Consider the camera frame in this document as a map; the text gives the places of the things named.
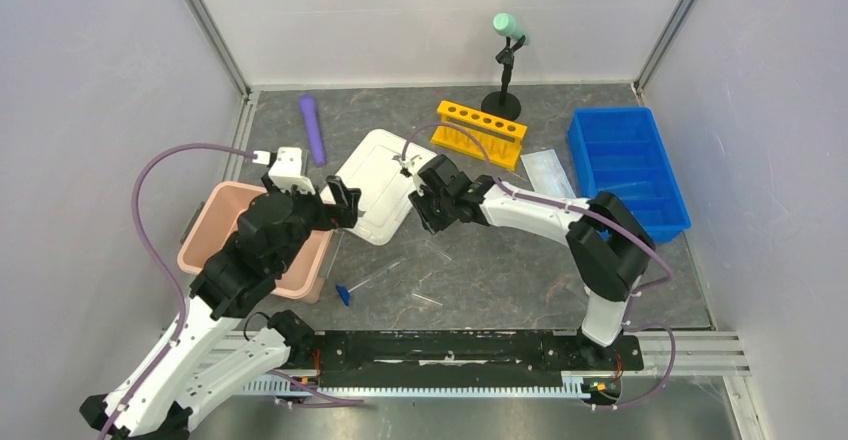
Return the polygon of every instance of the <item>blue storage bin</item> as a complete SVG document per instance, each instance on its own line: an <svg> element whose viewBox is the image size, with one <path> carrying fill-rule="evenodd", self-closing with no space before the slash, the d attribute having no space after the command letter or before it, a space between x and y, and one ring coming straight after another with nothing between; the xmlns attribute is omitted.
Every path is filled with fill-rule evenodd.
<svg viewBox="0 0 848 440"><path fill-rule="evenodd" d="M568 144L582 196L616 194L657 243L692 226L649 109L575 110Z"/></svg>

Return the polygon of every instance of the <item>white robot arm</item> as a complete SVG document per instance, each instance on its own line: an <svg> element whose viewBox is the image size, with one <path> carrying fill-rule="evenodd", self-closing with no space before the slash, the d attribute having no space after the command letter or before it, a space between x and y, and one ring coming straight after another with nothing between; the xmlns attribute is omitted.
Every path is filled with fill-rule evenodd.
<svg viewBox="0 0 848 440"><path fill-rule="evenodd" d="M188 438L237 389L281 367L293 349L308 343L312 329L291 311L280 312L243 347L201 374L195 373L223 336L271 292L275 279L288 270L313 230L356 224L361 192L348 189L338 177L328 177L335 205L325 205L302 175L301 158L296 148L257 152L256 162L269 167L262 177L268 192L256 197L239 216L237 231L192 282L179 336L172 339L177 320L118 388L85 400L80 413L90 426L101 430L118 410L109 428L113 438ZM156 368L141 379L162 354ZM130 389L135 393L127 399Z"/></svg>
<svg viewBox="0 0 848 440"><path fill-rule="evenodd" d="M572 207L591 210L624 227L650 248L655 244L615 195L602 192L594 199L554 198L522 190L481 175L471 181L444 155L426 164L401 162L413 175L416 192L409 195L424 228L441 231L455 221L493 227L512 227L541 235L571 249L583 281L589 287L589 305L580 334L600 348L613 344L622 331L631 289L648 266L639 247Z"/></svg>

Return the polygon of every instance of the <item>yellow test tube rack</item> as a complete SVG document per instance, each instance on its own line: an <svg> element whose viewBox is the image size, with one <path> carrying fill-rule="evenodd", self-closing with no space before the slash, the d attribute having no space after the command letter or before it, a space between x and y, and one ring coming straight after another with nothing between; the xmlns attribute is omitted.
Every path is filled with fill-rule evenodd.
<svg viewBox="0 0 848 440"><path fill-rule="evenodd" d="M440 103L437 112L443 123L463 127L479 140L493 164L515 170L527 126L448 101ZM430 142L483 160L480 148L462 132L452 128L437 128Z"/></svg>

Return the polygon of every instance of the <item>clamp stand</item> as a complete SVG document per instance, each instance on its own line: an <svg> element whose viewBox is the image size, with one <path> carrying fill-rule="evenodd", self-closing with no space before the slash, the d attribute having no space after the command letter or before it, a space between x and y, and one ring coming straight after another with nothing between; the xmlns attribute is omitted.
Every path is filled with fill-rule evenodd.
<svg viewBox="0 0 848 440"><path fill-rule="evenodd" d="M480 110L507 120L515 120L521 114L521 102L518 101L515 95L507 92L507 88L509 87L510 80L512 80L515 51L524 46L525 38L519 38L515 42L515 46L511 47L511 39L506 37L506 47L495 56L495 60L504 66L503 75L501 75L501 90L486 95L486 98L483 99L483 104L480 106Z"/></svg>

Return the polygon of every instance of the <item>purple test tube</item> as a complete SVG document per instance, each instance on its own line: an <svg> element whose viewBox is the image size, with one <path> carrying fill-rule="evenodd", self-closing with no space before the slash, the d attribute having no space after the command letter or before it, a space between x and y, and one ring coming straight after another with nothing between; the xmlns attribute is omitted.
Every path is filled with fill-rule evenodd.
<svg viewBox="0 0 848 440"><path fill-rule="evenodd" d="M315 165L321 167L327 164L324 156L324 142L321 140L321 128L318 126L318 107L315 105L315 97L308 93L300 96L298 101L300 113L303 114L303 124L306 126L306 135L309 137L309 149L312 150L312 158Z"/></svg>

